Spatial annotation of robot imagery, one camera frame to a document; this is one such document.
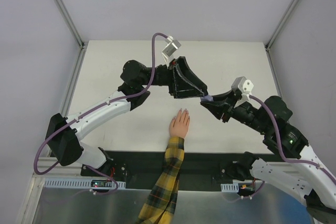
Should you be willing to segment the purple nail polish bottle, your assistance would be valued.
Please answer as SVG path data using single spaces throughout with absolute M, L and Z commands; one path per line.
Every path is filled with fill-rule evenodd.
M 206 95 L 204 97 L 201 97 L 201 102 L 213 102 L 214 99 L 211 95 Z

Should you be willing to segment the yellow plaid sleeve forearm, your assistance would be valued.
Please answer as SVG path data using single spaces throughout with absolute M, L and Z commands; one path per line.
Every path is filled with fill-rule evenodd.
M 136 223 L 171 223 L 175 214 L 180 169 L 184 161 L 184 139 L 172 137 L 165 150 L 163 169 L 151 189 Z

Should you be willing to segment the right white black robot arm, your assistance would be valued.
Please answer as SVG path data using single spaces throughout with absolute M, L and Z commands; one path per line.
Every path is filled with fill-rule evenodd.
M 335 176 L 314 152 L 307 138 L 288 121 L 293 112 L 281 97 L 266 101 L 248 94 L 229 91 L 201 98 L 201 105 L 218 120 L 234 119 L 260 133 L 263 144 L 299 172 L 294 178 L 272 167 L 257 155 L 245 152 L 237 162 L 226 167 L 232 179 L 260 179 L 295 198 L 308 214 L 320 223 L 335 223 Z

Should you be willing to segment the mannequin hand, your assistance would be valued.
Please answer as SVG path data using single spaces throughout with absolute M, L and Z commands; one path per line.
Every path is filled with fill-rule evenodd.
M 187 109 L 180 109 L 169 126 L 170 137 L 186 138 L 190 125 L 190 115 Z

